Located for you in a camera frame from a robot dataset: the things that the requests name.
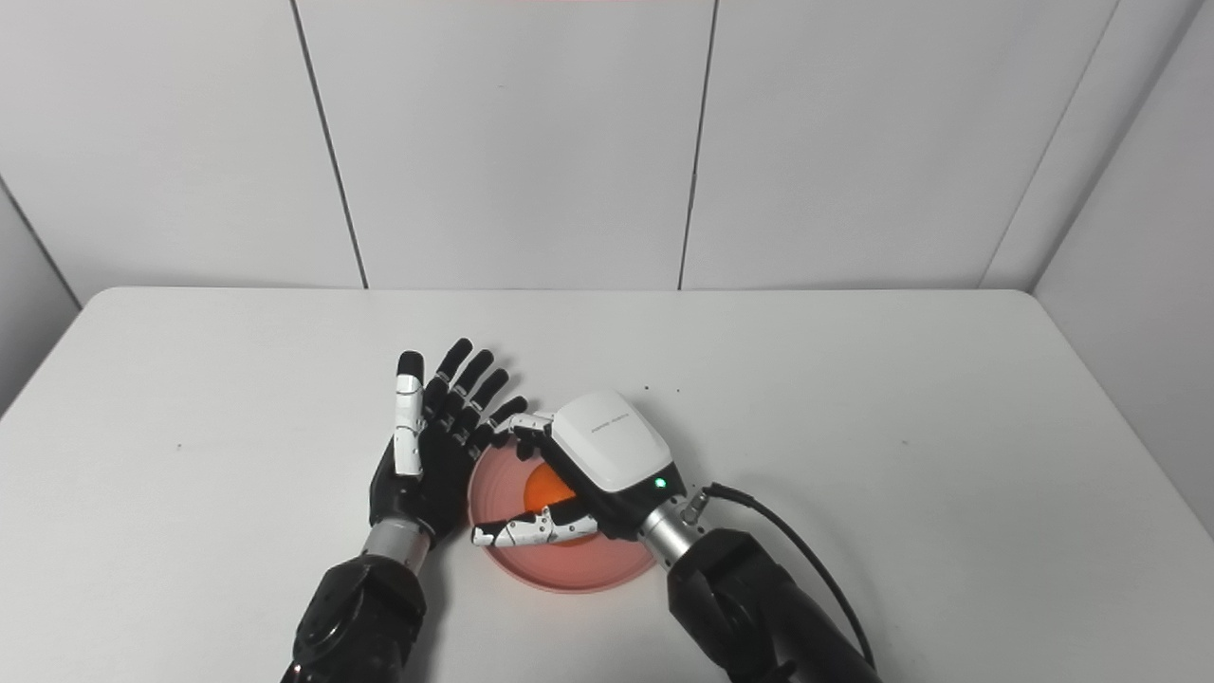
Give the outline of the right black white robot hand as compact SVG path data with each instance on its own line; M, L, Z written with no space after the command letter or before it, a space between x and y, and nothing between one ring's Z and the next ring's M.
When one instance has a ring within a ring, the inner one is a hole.
M540 455L573 497L541 511L473 525L477 547L551 545L602 533L642 542L673 563L702 535L681 520L687 489L671 446L649 420L612 389L578 397L554 414L516 414L495 425L524 457Z

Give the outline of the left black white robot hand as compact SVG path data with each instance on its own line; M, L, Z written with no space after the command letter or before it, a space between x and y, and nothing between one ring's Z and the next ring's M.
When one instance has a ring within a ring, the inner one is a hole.
M395 429L369 488L369 523L413 522L431 543L444 540L467 513L473 463L503 446L503 425L528 410L524 397L490 414L510 380L490 351L459 338L436 372L422 379L424 359L403 351L395 385Z

